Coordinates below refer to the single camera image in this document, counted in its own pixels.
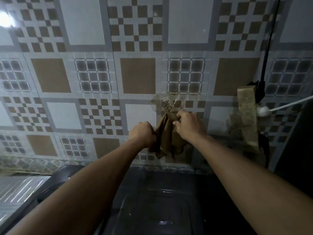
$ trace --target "person's right hand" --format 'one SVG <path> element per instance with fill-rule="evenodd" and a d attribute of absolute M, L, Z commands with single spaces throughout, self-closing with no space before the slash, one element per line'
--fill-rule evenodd
<path fill-rule="evenodd" d="M 202 120 L 195 113 L 180 110 L 176 116 L 180 122 L 174 121 L 173 124 L 177 127 L 178 134 L 186 141 L 190 142 L 196 136 L 206 135 Z"/>

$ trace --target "brown rag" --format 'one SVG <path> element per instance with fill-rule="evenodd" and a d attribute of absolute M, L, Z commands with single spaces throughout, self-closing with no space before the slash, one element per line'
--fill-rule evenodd
<path fill-rule="evenodd" d="M 159 159 L 167 154 L 171 154 L 174 160 L 175 154 L 181 154 L 187 143 L 177 133 L 177 128 L 173 125 L 174 121 L 178 121 L 176 115 L 174 113 L 166 113 L 156 127 L 157 142 L 149 151 L 155 152 L 156 157 Z"/>

